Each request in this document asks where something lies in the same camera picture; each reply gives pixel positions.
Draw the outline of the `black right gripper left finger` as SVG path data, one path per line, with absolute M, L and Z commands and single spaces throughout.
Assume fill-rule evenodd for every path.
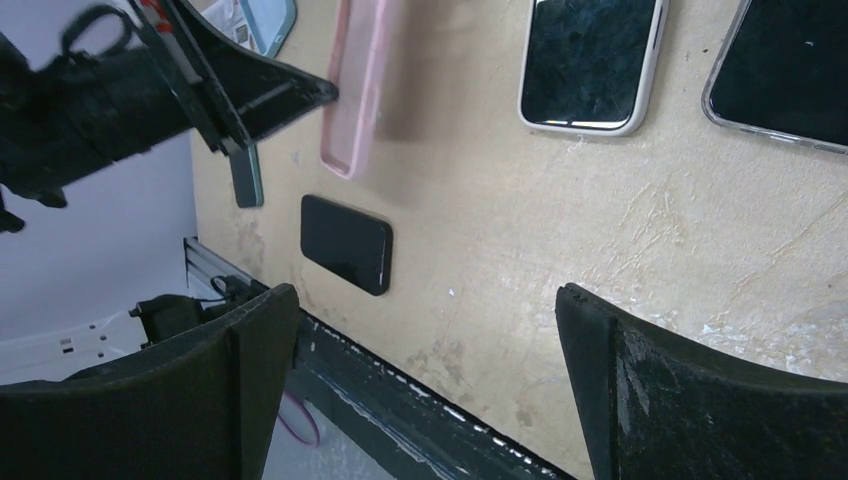
M 3 386 L 2 477 L 260 478 L 299 321 L 281 284 L 66 380 Z

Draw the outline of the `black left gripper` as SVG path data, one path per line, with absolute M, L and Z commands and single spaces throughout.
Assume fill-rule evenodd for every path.
M 228 39 L 187 1 L 88 6 L 34 69 L 1 41 L 1 183 L 26 199 L 188 130 L 214 151 L 261 141 L 338 98 L 332 82 Z

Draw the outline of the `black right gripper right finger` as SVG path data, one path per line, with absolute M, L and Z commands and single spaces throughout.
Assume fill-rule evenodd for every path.
M 559 338 L 598 479 L 843 479 L 847 387 L 706 347 L 581 286 Z

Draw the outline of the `pink phone case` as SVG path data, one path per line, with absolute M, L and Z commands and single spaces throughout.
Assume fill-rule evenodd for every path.
M 396 1 L 341 1 L 328 67 L 338 89 L 322 116 L 320 158 L 351 180 L 366 168 L 380 109 Z

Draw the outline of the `black phone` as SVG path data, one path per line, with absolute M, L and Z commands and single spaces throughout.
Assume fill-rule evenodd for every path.
M 302 197 L 301 253 L 372 296 L 389 290 L 393 240 L 382 219 L 316 195 Z

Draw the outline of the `green-edged phone at left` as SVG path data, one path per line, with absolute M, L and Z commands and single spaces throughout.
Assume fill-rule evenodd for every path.
M 239 208 L 258 208 L 264 204 L 258 150 L 255 144 L 229 156 L 233 191 Z

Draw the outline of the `white printed card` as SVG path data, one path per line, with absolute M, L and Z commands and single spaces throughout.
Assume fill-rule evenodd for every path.
M 214 1 L 201 11 L 201 15 L 234 43 L 254 53 L 260 53 L 253 30 L 238 0 Z

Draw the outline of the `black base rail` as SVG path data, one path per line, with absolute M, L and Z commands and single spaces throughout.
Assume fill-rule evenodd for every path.
M 452 404 L 321 320 L 288 292 L 281 412 L 303 442 L 330 444 L 321 416 L 396 479 L 566 479 L 568 473 Z

